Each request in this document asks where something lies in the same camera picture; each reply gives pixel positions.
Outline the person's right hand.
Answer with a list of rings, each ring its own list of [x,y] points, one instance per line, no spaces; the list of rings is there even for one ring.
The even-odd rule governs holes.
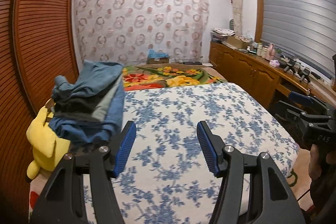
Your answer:
[[[322,173],[322,162],[325,161],[325,153],[316,144],[311,146],[309,176],[312,180],[317,180]]]

